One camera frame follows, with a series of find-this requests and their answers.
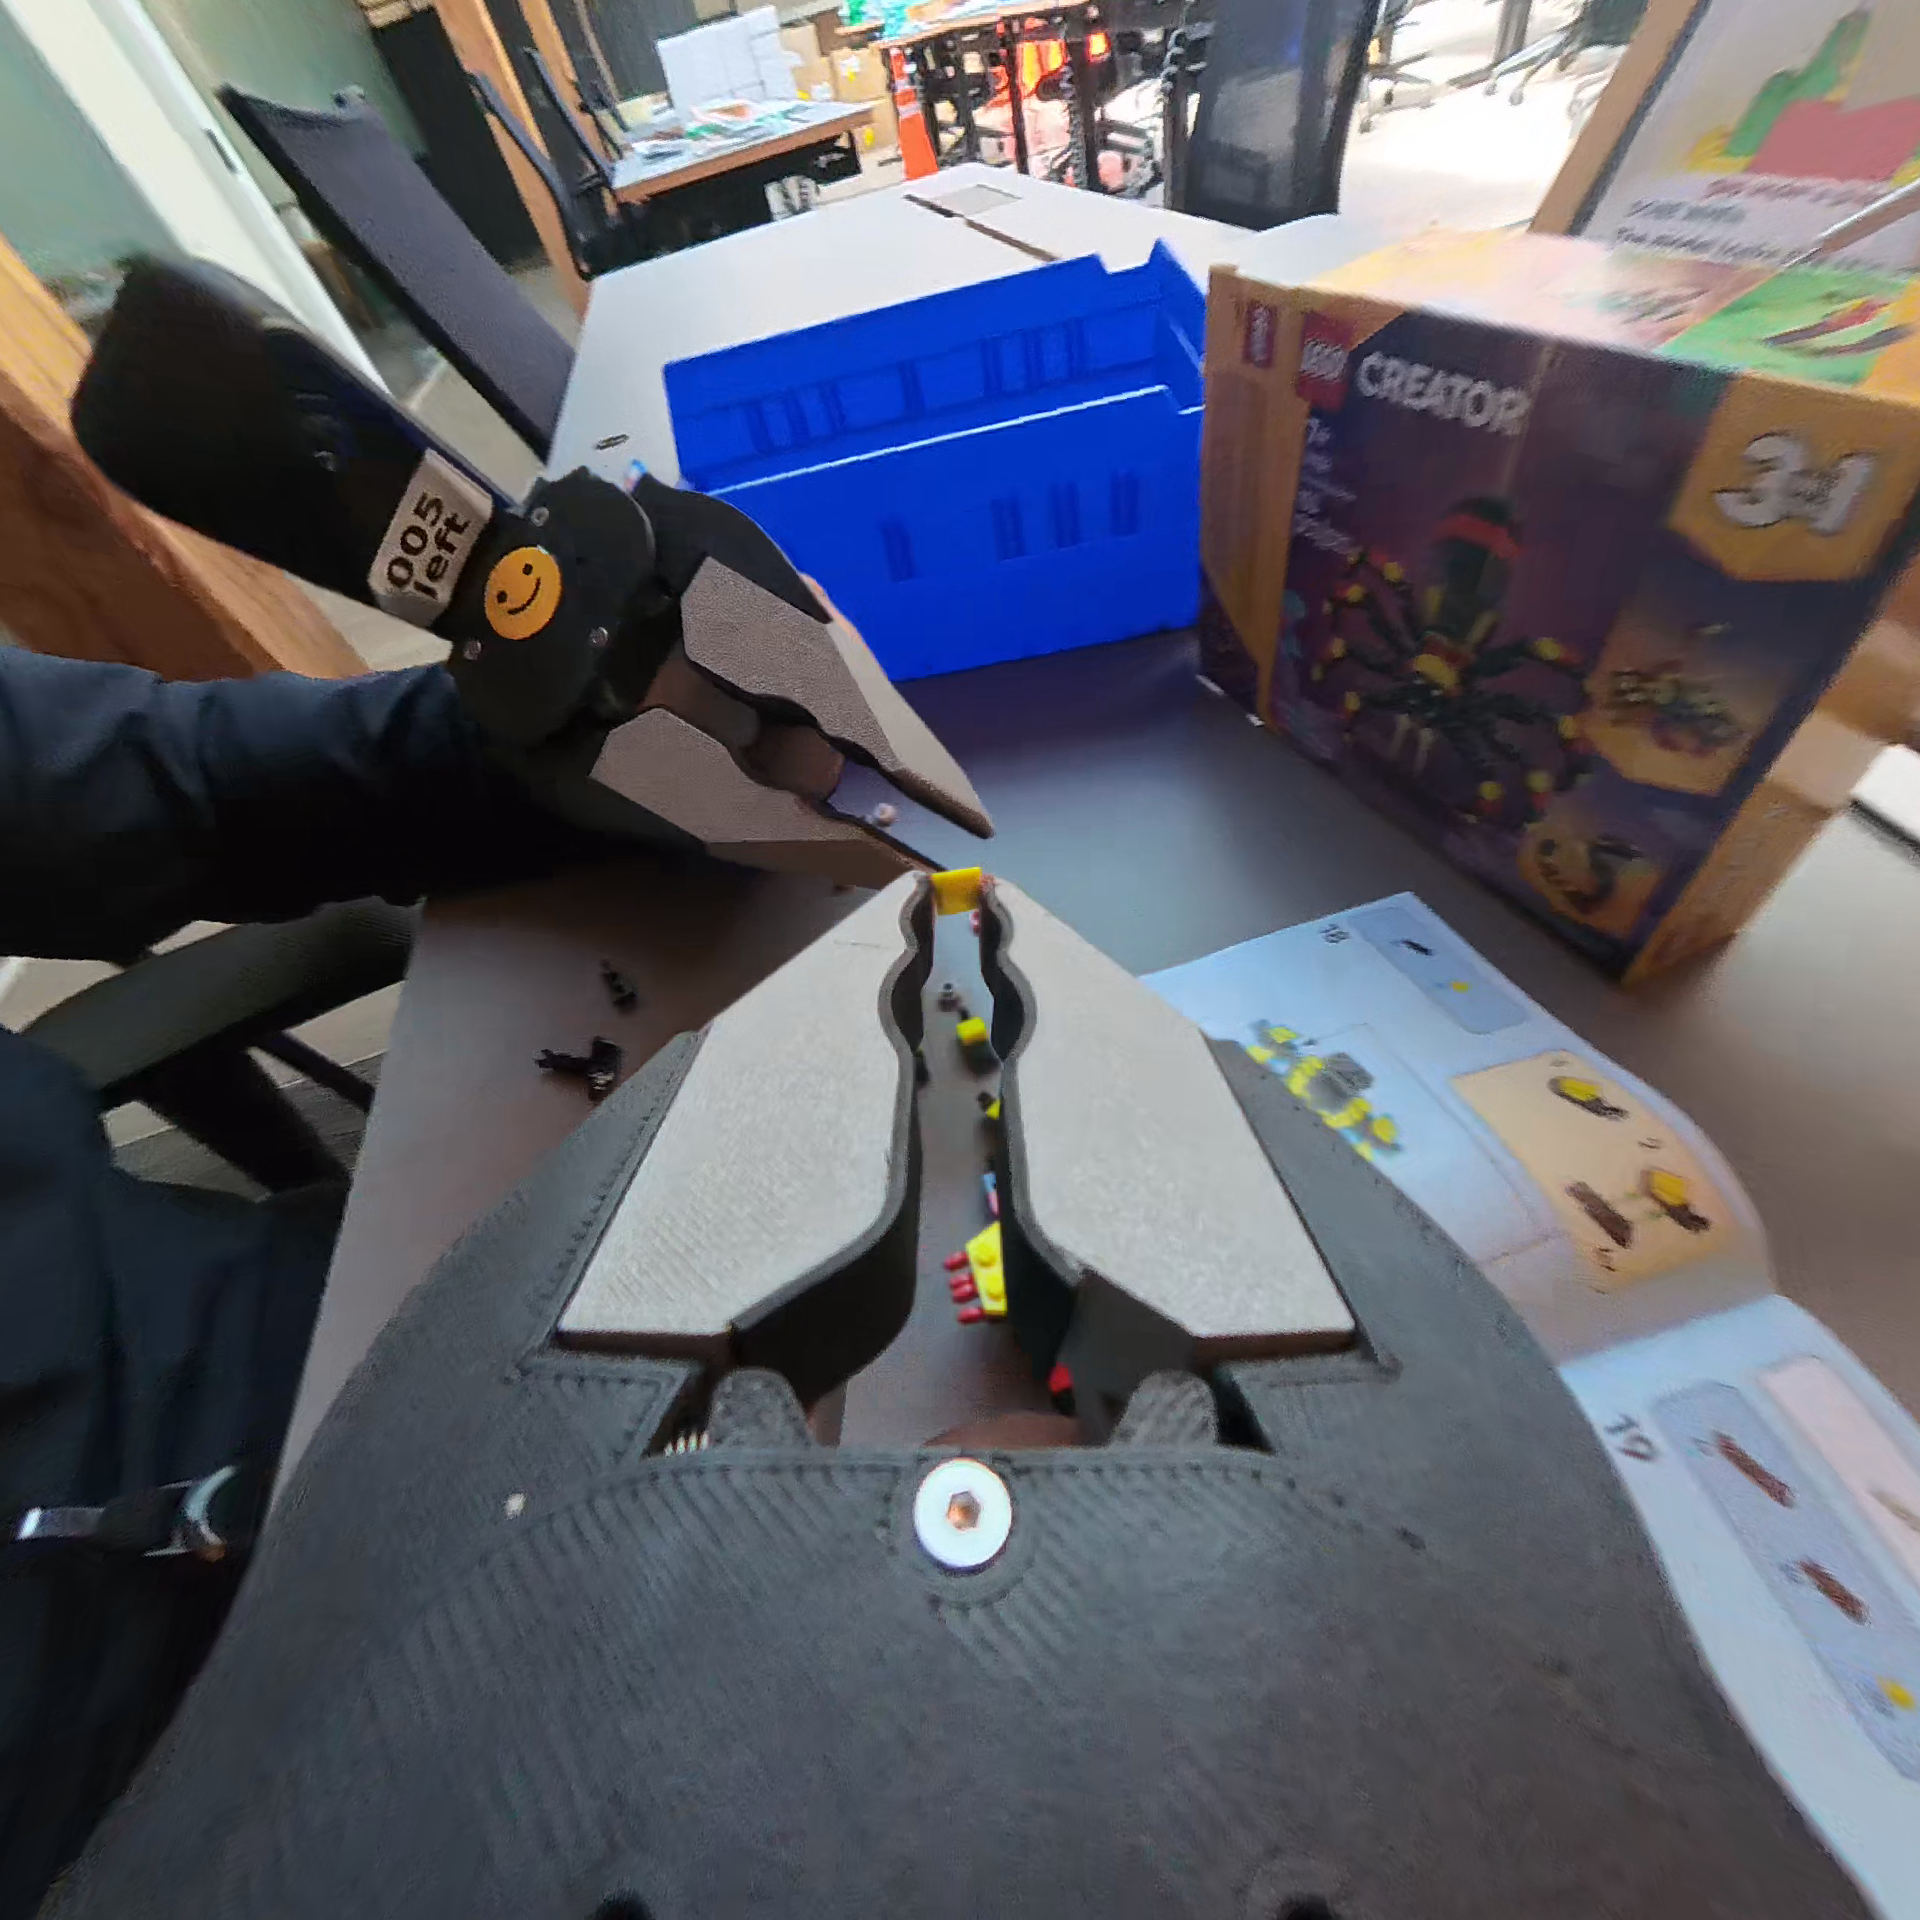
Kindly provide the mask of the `printed cardboard board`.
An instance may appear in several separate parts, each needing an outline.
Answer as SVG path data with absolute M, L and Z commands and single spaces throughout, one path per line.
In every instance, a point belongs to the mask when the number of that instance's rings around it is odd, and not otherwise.
M 1556 294 L 1736 298 L 1917 178 L 1915 3 L 1647 4 L 1526 238 Z M 1915 216 L 1806 268 L 1915 275 Z

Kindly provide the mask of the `purple lego set box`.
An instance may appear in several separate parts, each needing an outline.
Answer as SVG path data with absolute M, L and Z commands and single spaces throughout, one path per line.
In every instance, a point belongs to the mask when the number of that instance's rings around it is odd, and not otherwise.
M 1202 674 L 1639 985 L 1915 742 L 1915 275 L 1437 230 L 1213 268 Z

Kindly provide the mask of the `lego instruction booklet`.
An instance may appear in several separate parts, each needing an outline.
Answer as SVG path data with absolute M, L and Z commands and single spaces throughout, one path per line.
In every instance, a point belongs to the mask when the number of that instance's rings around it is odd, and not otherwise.
M 1774 1282 L 1664 1094 L 1418 897 L 1144 985 L 1278 1077 L 1517 1307 L 1704 1666 L 1875 1916 L 1917 1916 L 1917 1435 Z

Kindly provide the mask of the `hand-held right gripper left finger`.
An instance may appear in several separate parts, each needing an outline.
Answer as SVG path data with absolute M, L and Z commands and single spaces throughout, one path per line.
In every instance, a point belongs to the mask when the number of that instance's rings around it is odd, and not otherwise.
M 926 977 L 910 875 L 709 1021 L 560 1313 L 564 1348 L 760 1369 L 813 1405 L 894 1342 Z

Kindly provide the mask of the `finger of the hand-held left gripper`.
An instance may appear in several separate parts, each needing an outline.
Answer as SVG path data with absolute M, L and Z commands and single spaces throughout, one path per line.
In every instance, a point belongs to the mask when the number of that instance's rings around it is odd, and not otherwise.
M 898 717 L 903 729 L 836 736 L 813 717 L 759 713 L 755 739 L 739 747 L 678 710 L 646 706 L 605 736 L 587 779 L 595 793 L 725 862 L 879 890 L 928 865 L 838 812 L 832 793 L 856 762 L 898 793 L 943 810 L 943 742 L 911 710 Z
M 869 643 L 751 516 L 653 477 L 635 481 L 630 500 L 653 540 L 653 571 L 622 634 L 622 723 L 646 706 L 668 706 L 742 747 L 756 734 L 759 713 L 813 717 L 836 736 L 903 729 L 901 710 L 922 720 Z M 943 810 L 898 793 L 851 758 L 832 793 L 843 813 L 866 813 L 840 803 L 851 772 L 979 842 L 995 835 L 990 812 L 946 745 Z

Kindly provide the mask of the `person's dark clothed lap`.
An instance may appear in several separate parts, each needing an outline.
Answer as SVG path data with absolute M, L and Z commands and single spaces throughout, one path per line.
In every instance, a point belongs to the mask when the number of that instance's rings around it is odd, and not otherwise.
M 87 1082 L 4 1033 L 3 1498 L 142 1502 L 278 1468 L 344 1184 L 271 1197 L 123 1170 Z M 246 1555 L 14 1545 L 3 1582 L 3 1913 L 35 1916 L 219 1638 Z

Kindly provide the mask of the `black mesh office chair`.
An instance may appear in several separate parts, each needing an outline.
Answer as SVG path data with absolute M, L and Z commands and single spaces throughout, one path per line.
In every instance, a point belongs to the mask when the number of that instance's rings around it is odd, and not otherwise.
M 1336 212 L 1378 3 L 1208 3 L 1190 128 L 1168 152 L 1168 203 L 1272 230 Z

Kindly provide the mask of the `blue plastic bin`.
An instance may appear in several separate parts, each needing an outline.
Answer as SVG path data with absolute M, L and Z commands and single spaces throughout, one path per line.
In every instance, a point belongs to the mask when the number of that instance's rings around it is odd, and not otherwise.
M 662 395 L 680 481 L 916 681 L 1195 621 L 1204 337 L 1159 242 L 683 356 Z

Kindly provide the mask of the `person's left forearm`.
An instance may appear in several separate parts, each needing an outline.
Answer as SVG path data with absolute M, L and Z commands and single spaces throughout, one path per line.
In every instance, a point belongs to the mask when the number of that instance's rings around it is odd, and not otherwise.
M 125 962 L 188 924 L 542 880 L 688 840 L 564 818 L 442 665 L 167 681 L 3 657 L 3 954 Z

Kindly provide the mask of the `thin metal rod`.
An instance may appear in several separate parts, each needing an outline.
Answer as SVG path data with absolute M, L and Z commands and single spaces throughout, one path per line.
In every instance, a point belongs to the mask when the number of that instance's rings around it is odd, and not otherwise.
M 1868 203 L 1859 212 L 1854 212 L 1847 220 L 1843 220 L 1843 221 L 1829 226 L 1827 230 L 1822 230 L 1812 241 L 1811 248 L 1792 253 L 1782 264 L 1782 273 L 1806 268 L 1815 261 L 1836 256 L 1836 253 L 1840 253 L 1840 252 L 1844 252 L 1844 249 L 1850 249 L 1850 248 L 1854 248 L 1854 244 L 1859 244 L 1859 242 L 1862 242 L 1862 241 L 1868 241 L 1877 233 L 1884 233 L 1886 229 L 1914 217 L 1917 212 L 1917 197 L 1920 197 L 1917 178 L 1886 193 L 1886 197 Z

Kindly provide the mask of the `stack of white boxes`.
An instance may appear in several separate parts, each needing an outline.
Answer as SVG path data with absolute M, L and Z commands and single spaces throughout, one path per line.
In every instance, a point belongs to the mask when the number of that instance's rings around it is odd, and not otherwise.
M 710 106 L 787 106 L 799 99 L 795 58 L 773 4 L 727 13 L 655 38 L 668 100 L 676 112 Z

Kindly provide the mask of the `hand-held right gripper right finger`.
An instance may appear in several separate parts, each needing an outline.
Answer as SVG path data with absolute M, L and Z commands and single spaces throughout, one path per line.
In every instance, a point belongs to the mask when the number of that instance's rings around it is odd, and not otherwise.
M 1102 1443 L 1139 1386 L 1351 1356 L 1360 1324 L 1208 1036 L 1021 888 L 980 888 L 1011 1326 Z

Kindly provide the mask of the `cluttered background table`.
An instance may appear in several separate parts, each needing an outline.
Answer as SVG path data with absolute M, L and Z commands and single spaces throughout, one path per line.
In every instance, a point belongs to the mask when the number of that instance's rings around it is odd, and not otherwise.
M 860 173 L 860 138 L 875 102 L 783 100 L 712 102 L 683 128 L 642 130 L 607 169 L 607 194 L 646 203 L 710 182 L 776 185 L 810 178 L 829 185 Z

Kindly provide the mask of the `wooden panel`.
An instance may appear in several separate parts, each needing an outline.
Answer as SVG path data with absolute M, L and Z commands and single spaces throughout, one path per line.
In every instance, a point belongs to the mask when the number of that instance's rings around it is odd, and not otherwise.
M 359 676 L 364 659 L 288 576 L 104 481 L 68 424 L 87 356 L 80 326 L 3 244 L 3 641 L 170 681 Z

